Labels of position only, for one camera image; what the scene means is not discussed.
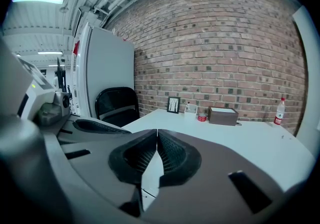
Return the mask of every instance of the plastic bottle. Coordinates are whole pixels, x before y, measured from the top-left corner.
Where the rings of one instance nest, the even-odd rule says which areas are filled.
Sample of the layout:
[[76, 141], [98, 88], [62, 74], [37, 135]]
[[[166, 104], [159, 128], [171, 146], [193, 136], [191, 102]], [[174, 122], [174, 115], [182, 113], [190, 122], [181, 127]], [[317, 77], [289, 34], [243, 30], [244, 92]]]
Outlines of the plastic bottle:
[[281, 124], [282, 119], [284, 118], [284, 114], [285, 114], [285, 98], [282, 97], [281, 102], [279, 103], [276, 109], [276, 115], [273, 122], [279, 126]]

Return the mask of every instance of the black office chair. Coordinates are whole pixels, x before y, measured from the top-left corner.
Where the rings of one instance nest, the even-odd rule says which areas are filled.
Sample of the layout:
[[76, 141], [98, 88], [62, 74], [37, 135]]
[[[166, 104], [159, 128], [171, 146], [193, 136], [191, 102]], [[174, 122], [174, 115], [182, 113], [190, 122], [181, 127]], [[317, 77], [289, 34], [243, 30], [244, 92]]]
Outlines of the black office chair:
[[95, 114], [118, 127], [130, 124], [140, 117], [137, 94], [129, 87], [105, 89], [95, 100]]

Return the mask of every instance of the chair backrest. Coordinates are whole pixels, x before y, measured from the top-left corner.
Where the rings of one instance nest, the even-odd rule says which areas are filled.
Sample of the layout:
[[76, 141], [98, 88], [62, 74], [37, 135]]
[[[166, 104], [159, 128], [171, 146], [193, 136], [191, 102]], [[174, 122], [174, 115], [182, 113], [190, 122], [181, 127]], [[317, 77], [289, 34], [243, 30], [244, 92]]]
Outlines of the chair backrest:
[[138, 97], [129, 87], [114, 87], [103, 90], [95, 100], [95, 114], [100, 116], [124, 107], [134, 106], [139, 115]]

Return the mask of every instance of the machine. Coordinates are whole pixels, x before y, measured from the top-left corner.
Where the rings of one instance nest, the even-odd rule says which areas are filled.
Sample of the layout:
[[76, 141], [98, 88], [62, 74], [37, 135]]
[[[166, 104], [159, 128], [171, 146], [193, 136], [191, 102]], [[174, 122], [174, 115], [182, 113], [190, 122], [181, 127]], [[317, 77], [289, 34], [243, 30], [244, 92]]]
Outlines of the machine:
[[[296, 189], [283, 193], [270, 176], [225, 146], [163, 129], [131, 133], [71, 114], [68, 93], [55, 91], [35, 66], [11, 55], [33, 80], [21, 117], [0, 118], [1, 179], [18, 197], [14, 206], [34, 213], [34, 220], [261, 223]], [[144, 209], [142, 176], [156, 151], [164, 175], [158, 196]]]
[[96, 98], [104, 89], [134, 89], [134, 45], [87, 23], [76, 46], [71, 58], [75, 112], [96, 118]]

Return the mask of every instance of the picture frame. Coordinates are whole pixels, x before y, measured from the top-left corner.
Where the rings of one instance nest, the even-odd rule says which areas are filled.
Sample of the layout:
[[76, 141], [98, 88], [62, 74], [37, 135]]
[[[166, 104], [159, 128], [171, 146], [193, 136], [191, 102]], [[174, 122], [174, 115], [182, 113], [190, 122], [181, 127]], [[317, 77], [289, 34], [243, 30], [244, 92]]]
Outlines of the picture frame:
[[179, 114], [180, 97], [168, 97], [166, 111], [169, 113]]

